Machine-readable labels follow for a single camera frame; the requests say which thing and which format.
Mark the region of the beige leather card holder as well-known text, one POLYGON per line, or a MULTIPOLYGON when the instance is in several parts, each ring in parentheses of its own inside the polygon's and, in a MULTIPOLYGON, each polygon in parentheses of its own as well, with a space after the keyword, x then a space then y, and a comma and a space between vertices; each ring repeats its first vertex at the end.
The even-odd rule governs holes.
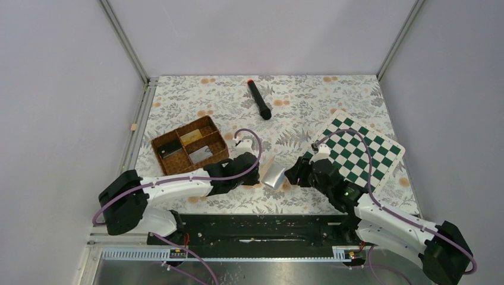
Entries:
POLYGON ((260 170, 260 183, 272 189, 279 190, 285 182, 286 168, 276 161, 276 156, 272 156, 260 170))

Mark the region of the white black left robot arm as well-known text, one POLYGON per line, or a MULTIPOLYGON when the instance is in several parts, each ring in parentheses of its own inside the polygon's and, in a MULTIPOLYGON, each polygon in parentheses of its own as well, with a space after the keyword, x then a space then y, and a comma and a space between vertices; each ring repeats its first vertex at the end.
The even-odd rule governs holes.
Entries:
POLYGON ((105 226, 111 236, 138 229, 157 233, 176 244, 184 238, 181 219, 172 210, 155 209, 155 204, 227 194, 240 185, 258 181, 259 159, 250 152, 178 175, 142 178, 136 170, 127 170, 99 194, 101 208, 93 224, 105 226))

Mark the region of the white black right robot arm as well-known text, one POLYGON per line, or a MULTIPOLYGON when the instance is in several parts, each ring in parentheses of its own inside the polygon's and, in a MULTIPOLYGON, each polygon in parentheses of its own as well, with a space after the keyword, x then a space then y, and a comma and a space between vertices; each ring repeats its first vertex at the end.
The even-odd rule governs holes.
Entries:
POLYGON ((379 205, 367 189, 345 180, 328 159, 299 157, 285 177, 293 185, 318 190, 346 214, 341 237, 350 245, 362 241, 381 246, 419 266, 436 284, 458 284, 470 264, 473 254, 454 224, 438 225, 379 205))

